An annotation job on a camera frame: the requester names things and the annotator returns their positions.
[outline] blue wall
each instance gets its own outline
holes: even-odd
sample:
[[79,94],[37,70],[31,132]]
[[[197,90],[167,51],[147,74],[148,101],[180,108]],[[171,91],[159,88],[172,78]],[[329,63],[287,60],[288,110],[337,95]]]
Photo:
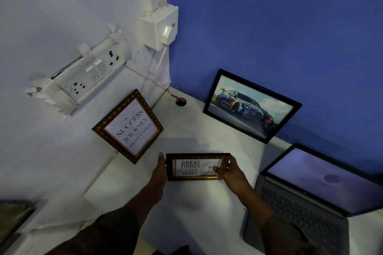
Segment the blue wall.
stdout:
[[383,172],[383,0],[168,0],[172,86],[205,101],[219,68],[303,103],[277,134]]

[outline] car windshield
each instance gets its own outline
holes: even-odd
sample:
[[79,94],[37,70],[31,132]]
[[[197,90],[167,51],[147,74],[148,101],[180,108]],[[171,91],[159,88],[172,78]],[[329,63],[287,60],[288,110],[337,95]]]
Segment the car windshield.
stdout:
[[257,106],[257,107],[260,107],[259,104],[255,100],[250,98],[249,96],[246,96],[244,94],[238,93],[238,98],[243,100],[243,101],[246,101],[247,103],[251,103],[251,104],[253,104],[253,105]]

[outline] laptop keyboard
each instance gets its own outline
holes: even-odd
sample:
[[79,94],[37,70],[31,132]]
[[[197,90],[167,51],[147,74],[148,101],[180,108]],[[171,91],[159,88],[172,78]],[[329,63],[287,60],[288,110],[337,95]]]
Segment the laptop keyboard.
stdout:
[[297,225],[307,237],[313,238],[330,255],[341,253],[340,226],[267,188],[262,189],[261,197],[275,213]]

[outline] race car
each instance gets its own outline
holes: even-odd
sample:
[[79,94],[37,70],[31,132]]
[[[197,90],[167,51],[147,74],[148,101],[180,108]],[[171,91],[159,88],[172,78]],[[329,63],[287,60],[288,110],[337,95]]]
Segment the race car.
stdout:
[[218,94],[215,103],[231,110],[235,115],[245,119],[257,121],[265,128],[274,123],[274,118],[264,110],[257,101],[238,91],[226,91],[221,88],[222,93]]

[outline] white cable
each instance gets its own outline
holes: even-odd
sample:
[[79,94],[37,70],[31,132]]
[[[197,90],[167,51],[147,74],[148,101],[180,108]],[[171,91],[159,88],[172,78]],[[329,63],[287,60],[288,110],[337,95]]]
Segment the white cable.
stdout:
[[158,70],[160,69],[160,66],[161,66],[161,64],[162,64],[162,60],[164,59],[164,56],[165,56],[165,53],[166,53],[166,50],[167,50],[167,49],[168,49],[168,46],[165,45],[165,46],[164,46],[164,49],[162,50],[161,58],[160,58],[160,61],[158,62],[157,68],[156,68],[156,70],[154,71],[154,74],[152,75],[152,77],[151,77],[151,79],[150,79],[150,81],[149,81],[150,84],[149,84],[148,89],[146,90],[146,93],[145,93],[145,95],[144,95],[144,99],[145,99],[146,95],[149,93],[150,88],[152,87],[153,80],[154,80],[154,78],[156,77]]

